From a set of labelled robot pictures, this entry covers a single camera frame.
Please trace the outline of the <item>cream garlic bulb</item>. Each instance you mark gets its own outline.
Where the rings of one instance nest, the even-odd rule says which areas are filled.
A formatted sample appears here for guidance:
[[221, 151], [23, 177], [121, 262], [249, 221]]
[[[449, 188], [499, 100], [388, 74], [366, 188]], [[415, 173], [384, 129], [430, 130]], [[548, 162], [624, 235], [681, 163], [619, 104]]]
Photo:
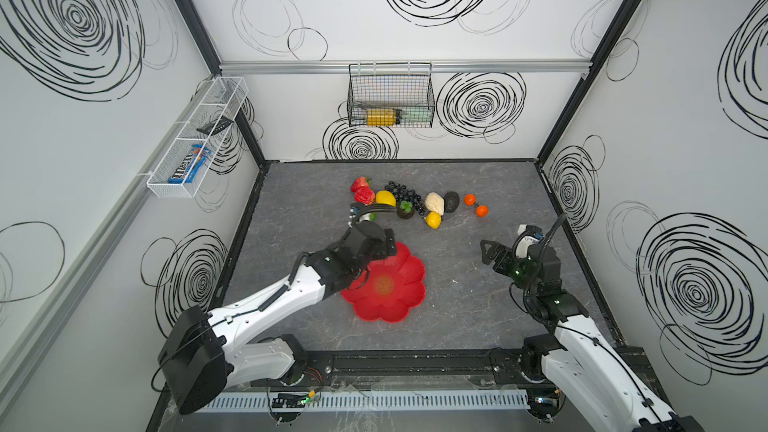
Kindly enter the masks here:
[[424, 199], [424, 205], [430, 212], [442, 216], [445, 213], [445, 200], [436, 192], [430, 192]]

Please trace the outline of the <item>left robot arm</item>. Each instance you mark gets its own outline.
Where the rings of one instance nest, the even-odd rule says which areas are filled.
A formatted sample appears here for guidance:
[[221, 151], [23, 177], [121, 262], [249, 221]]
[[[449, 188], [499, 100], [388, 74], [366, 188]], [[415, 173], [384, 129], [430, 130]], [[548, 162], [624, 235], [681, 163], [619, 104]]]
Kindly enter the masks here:
[[342, 237], [316, 252], [300, 253], [284, 278], [230, 305], [183, 311], [158, 356], [158, 370], [178, 412], [192, 414], [225, 389], [251, 381], [299, 382], [307, 354], [298, 340], [291, 334], [265, 342], [256, 337], [349, 288], [370, 263], [395, 256], [393, 231], [368, 218], [395, 210], [355, 203]]

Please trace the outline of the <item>dark avocado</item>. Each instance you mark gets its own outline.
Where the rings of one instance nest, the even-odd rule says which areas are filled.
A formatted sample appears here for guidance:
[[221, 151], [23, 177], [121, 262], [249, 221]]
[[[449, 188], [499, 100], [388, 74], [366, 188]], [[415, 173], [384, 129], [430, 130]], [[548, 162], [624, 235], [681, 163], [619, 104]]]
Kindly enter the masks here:
[[454, 213], [461, 203], [460, 195], [455, 191], [446, 192], [443, 199], [445, 213]]

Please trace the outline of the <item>red flower-shaped fruit bowl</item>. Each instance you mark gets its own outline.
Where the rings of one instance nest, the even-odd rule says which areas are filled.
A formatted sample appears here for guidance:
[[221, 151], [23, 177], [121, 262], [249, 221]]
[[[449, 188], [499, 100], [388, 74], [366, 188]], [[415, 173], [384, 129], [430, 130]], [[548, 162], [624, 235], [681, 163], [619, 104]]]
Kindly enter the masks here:
[[397, 242], [394, 256], [371, 262], [341, 296], [363, 321], [399, 323], [425, 300], [425, 275], [423, 262]]

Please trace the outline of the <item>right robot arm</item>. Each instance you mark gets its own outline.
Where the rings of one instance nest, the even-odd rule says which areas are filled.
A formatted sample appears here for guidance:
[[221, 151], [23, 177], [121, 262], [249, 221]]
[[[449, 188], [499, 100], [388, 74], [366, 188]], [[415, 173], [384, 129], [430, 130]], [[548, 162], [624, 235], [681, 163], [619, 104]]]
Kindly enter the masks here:
[[583, 304], [562, 285], [561, 262], [540, 234], [512, 247], [483, 240], [482, 261], [511, 279], [523, 308], [547, 332], [524, 340], [520, 369], [549, 381], [596, 431], [701, 431], [645, 385], [610, 346]]

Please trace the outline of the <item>red apple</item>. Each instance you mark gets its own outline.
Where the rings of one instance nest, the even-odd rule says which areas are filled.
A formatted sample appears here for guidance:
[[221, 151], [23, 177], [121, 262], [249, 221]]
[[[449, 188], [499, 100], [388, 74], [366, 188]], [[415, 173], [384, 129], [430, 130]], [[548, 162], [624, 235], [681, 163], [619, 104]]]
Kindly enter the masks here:
[[376, 193], [370, 187], [360, 187], [354, 193], [354, 200], [364, 205], [371, 205], [376, 201]]

